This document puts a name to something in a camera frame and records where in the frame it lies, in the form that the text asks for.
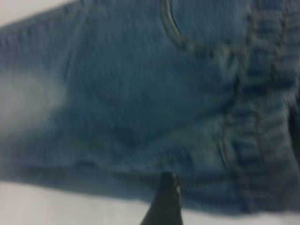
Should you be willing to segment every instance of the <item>seam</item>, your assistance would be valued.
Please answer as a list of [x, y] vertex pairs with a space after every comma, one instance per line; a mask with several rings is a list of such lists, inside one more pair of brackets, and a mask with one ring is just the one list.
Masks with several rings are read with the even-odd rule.
[[176, 22], [173, 19], [171, 10], [171, 0], [161, 0], [161, 21], [167, 37], [180, 50], [200, 56], [208, 55], [213, 58], [216, 53], [231, 52], [239, 54], [243, 51], [243, 46], [235, 45], [217, 45], [209, 46], [197, 40], [191, 39], [181, 34]]
[[82, 36], [81, 31], [84, 28], [84, 24], [86, 23], [86, 20], [88, 18], [88, 13], [91, 11], [93, 3], [94, 3], [94, 1], [89, 1], [87, 3], [86, 9], [82, 12], [82, 18], [78, 22], [78, 26], [74, 31], [74, 34], [73, 34], [74, 38], [71, 43], [71, 50], [70, 50], [69, 56], [67, 58], [65, 71], [63, 73], [63, 81], [65, 83], [67, 83], [68, 80], [70, 79], [70, 71], [71, 71], [71, 67], [72, 67], [72, 64], [73, 64], [73, 61], [75, 58], [75, 52], [76, 52], [77, 46], [79, 44], [80, 37]]
[[0, 46], [9, 45], [14, 41], [20, 43], [24, 38], [33, 36], [36, 32], [49, 30], [55, 24], [64, 20], [66, 15], [76, 13], [77, 4], [77, 2], [69, 3], [2, 27], [0, 29]]

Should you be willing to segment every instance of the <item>denim fabric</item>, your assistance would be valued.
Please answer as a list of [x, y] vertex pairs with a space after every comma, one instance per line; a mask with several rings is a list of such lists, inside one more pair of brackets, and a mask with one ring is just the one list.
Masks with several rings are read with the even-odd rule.
[[298, 210], [299, 37], [298, 0], [83, 0], [5, 27], [0, 179], [151, 201], [171, 171], [184, 207]]

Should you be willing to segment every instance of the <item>faded denim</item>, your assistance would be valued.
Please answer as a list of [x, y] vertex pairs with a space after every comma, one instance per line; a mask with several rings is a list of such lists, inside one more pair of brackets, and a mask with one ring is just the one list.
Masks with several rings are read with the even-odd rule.
[[298, 210], [298, 0], [83, 0], [0, 30], [0, 179]]

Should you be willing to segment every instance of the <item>white surface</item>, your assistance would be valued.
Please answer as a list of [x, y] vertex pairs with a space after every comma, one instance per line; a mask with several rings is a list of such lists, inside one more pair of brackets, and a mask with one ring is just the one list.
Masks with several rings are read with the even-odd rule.
[[[71, 0], [0, 0], [0, 27], [69, 1]], [[148, 205], [137, 201], [0, 183], [1, 225], [138, 225], [147, 209]], [[264, 214], [231, 218], [185, 210], [182, 214], [185, 225], [300, 224], [300, 217], [293, 215]]]

